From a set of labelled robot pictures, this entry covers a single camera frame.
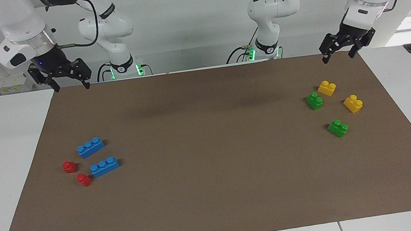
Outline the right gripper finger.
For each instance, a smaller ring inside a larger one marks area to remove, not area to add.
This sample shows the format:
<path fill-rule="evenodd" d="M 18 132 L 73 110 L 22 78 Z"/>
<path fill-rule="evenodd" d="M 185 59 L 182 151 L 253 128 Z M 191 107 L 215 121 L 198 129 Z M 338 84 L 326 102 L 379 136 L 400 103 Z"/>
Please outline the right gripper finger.
<path fill-rule="evenodd" d="M 83 86 L 88 90 L 90 88 L 90 78 L 91 78 L 92 71 L 82 71 L 80 72 L 81 82 Z"/>
<path fill-rule="evenodd" d="M 56 93 L 60 92 L 60 86 L 55 79 L 52 78 L 52 76 L 47 76 L 44 83 L 45 85 L 50 86 Z"/>

